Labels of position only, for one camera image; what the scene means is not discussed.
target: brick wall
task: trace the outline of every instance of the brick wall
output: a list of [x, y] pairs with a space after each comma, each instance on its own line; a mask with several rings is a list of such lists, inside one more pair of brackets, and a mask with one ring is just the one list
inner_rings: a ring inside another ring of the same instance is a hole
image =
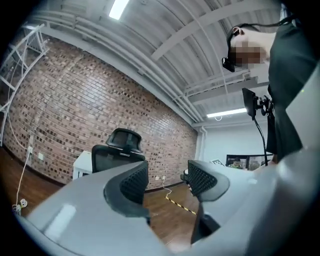
[[[197, 132], [142, 86], [95, 56], [54, 38], [49, 38], [48, 47], [10, 108], [19, 141], [34, 148], [29, 165], [68, 183], [80, 153], [105, 144], [119, 127], [142, 136], [141, 149], [149, 163], [147, 189], [161, 187], [156, 175], [165, 175], [168, 185], [179, 182], [188, 159], [195, 156]], [[4, 144], [26, 159], [8, 121]]]

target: metal truss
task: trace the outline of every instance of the metal truss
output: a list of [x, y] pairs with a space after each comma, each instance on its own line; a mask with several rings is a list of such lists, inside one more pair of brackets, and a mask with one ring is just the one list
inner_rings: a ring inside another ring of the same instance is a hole
[[[3, 145], [3, 137], [5, 131], [6, 120], [9, 114], [11, 103], [29, 71], [33, 66], [48, 52], [44, 40], [41, 34], [41, 28], [44, 25], [30, 26], [24, 25], [21, 27], [24, 33], [24, 37], [15, 45], [9, 44], [7, 49], [7, 55], [0, 67], [0, 80], [4, 85], [8, 86], [8, 101], [4, 105], [0, 105], [0, 112], [4, 113], [1, 134], [0, 134], [0, 147]], [[28, 51], [32, 50], [37, 57], [32, 63], [28, 63], [27, 55]], [[13, 83], [13, 77], [17, 68], [19, 71], [19, 80]]]

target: neck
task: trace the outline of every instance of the neck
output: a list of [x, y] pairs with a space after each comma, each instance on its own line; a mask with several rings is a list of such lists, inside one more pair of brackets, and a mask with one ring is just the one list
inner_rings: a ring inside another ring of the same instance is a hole
[[270, 59], [270, 50], [274, 44], [276, 33], [254, 33], [254, 42], [259, 45], [265, 52], [265, 60]]

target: black mesh chair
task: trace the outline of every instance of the black mesh chair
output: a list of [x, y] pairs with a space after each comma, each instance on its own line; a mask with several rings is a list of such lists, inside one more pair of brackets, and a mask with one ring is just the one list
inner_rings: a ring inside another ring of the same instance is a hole
[[141, 136], [128, 129], [117, 128], [106, 141], [107, 145], [92, 148], [92, 173], [144, 161], [141, 153]]

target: black shirt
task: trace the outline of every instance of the black shirt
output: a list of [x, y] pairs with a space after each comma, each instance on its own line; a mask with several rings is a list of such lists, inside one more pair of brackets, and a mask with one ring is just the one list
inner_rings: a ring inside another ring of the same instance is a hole
[[275, 118], [268, 117], [266, 146], [266, 151], [277, 155], [278, 161], [302, 148], [286, 108], [303, 88], [316, 64], [317, 59], [303, 31], [291, 23], [280, 26], [270, 50], [269, 92]]

